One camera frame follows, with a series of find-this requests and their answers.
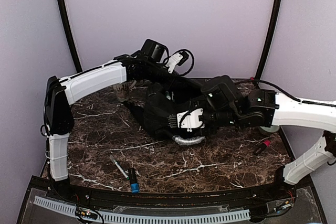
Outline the black student bag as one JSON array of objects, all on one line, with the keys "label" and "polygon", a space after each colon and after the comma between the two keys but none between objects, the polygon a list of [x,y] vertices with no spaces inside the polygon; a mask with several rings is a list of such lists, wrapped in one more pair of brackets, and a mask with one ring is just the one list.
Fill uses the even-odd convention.
[{"label": "black student bag", "polygon": [[[129,109],[139,125],[153,138],[179,139],[186,145],[200,142],[217,131],[217,128],[205,121],[205,114],[212,112],[206,98],[201,92],[202,83],[187,78],[176,78],[166,83],[151,83],[148,85],[144,106],[125,101],[123,105]],[[170,115],[203,108],[205,127],[188,132],[186,129],[171,128]]]}]

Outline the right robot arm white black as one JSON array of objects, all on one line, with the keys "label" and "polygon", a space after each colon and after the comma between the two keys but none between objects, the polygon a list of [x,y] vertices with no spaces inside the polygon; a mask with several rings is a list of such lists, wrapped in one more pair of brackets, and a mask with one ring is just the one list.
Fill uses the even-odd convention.
[{"label": "right robot arm white black", "polygon": [[296,98],[277,88],[255,89],[243,96],[229,76],[201,87],[208,108],[197,118],[205,125],[241,127],[302,126],[323,131],[313,146],[276,171],[274,183],[293,186],[335,159],[335,102]]}]

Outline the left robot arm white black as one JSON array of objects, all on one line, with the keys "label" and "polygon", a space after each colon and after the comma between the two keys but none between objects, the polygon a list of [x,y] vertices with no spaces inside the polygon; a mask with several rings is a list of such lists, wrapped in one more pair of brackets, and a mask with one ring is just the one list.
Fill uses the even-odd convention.
[{"label": "left robot arm white black", "polygon": [[187,49],[169,54],[167,46],[147,39],[142,48],[131,55],[120,55],[89,70],[68,77],[52,76],[47,81],[41,132],[47,138],[46,157],[51,178],[68,179],[68,139],[74,127],[71,105],[78,100],[115,84],[133,80],[166,82],[184,79],[186,74],[175,71],[188,59],[195,63]]}]

